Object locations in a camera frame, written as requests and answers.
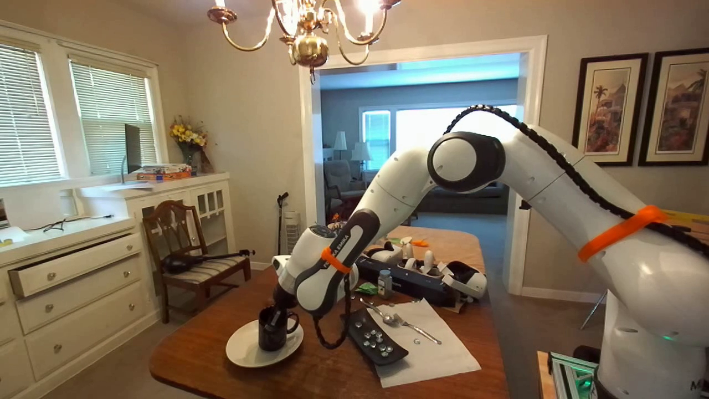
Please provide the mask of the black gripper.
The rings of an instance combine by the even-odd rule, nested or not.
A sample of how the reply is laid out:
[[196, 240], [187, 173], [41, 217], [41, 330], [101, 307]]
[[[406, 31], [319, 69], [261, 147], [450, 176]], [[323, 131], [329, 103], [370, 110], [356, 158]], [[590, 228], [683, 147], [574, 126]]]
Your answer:
[[279, 310], [293, 310], [298, 307], [298, 298], [281, 287], [272, 291], [272, 307]]

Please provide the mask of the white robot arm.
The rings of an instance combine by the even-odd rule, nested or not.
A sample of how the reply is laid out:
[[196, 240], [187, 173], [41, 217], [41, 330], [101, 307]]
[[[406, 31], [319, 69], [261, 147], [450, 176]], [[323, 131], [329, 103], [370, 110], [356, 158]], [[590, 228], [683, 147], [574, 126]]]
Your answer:
[[608, 288], [599, 399], [702, 399], [709, 351], [709, 247], [619, 185], [559, 136], [474, 105], [430, 147], [394, 154], [338, 230], [302, 234], [278, 268], [274, 304], [323, 317], [354, 282], [356, 258], [407, 223], [433, 188], [515, 193], [509, 235], [540, 216]]

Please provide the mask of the green robot base frame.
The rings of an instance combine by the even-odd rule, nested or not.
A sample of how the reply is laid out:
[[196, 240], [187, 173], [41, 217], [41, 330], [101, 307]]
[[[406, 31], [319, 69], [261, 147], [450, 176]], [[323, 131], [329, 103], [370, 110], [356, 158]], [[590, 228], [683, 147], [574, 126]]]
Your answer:
[[597, 363], [561, 353], [536, 353], [544, 399], [599, 399]]

